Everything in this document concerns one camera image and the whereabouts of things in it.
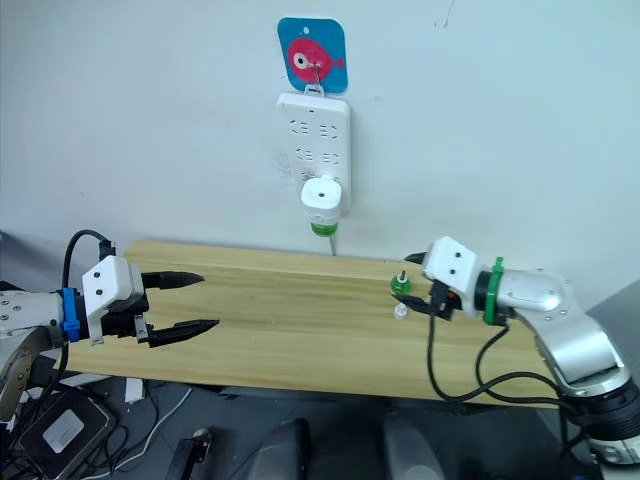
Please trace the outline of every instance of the white power strip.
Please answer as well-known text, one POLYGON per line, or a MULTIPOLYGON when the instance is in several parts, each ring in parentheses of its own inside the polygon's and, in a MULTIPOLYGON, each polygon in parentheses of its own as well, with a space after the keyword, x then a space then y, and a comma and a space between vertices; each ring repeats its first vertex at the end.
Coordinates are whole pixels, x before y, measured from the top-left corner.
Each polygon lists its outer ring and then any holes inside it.
POLYGON ((351 110, 343 100, 283 93, 277 103, 291 172, 298 187, 331 175, 342 187, 342 215, 351 206, 351 110))

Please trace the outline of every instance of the white sticker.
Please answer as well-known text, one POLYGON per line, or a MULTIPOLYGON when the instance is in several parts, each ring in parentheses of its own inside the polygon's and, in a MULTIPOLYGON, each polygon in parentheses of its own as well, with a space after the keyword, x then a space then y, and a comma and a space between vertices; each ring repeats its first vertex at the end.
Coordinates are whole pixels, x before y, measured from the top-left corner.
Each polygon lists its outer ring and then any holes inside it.
POLYGON ((84 423, 71 410, 65 412, 42 434, 51 449, 60 453, 84 428, 84 423))

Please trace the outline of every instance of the robotic arm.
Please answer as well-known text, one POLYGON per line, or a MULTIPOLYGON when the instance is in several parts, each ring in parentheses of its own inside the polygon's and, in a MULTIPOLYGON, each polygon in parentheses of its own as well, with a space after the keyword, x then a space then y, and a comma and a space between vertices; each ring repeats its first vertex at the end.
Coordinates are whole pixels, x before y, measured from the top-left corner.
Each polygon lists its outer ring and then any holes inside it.
POLYGON ((533 330, 563 400, 575 409, 569 419, 584 429, 603 472, 607 465, 640 465, 640 390, 607 334, 576 304, 568 281, 542 270, 506 270, 502 258, 486 268, 449 237, 406 260, 421 264, 434 284, 431 303, 399 295, 401 302, 447 320, 456 308, 482 314, 489 325, 520 318, 533 330))
POLYGON ((51 293, 0 291, 0 421, 11 419, 27 387, 31 364, 45 350, 103 335, 136 337, 157 347, 181 342, 215 327, 218 320, 191 320, 155 330, 144 320, 147 288, 179 288, 204 280, 189 272, 140 273, 137 265, 101 248, 100 262, 74 288, 51 293))

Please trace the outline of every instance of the blue bracket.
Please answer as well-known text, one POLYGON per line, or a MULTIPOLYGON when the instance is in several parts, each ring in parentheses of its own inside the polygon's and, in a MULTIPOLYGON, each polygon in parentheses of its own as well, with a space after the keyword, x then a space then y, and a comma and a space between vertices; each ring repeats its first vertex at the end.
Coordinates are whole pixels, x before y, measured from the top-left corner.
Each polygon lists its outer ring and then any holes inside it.
POLYGON ((76 315, 76 298, 74 288, 62 289, 62 307, 64 309, 62 330, 66 332, 70 342, 77 342, 80 340, 80 322, 76 315))

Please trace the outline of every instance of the white wall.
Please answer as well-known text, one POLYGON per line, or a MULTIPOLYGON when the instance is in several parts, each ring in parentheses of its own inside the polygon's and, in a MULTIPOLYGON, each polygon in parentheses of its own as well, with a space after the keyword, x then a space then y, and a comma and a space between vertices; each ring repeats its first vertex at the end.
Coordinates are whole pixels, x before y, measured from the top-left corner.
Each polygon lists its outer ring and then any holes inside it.
POLYGON ((327 253, 274 137, 276 23, 298 15, 347 38, 340 255, 450 234, 565 273, 585 307, 638 278, 637 1, 458 0, 447 28, 448 0, 305 3, 3 0, 2 278, 55 288, 81 227, 327 253))

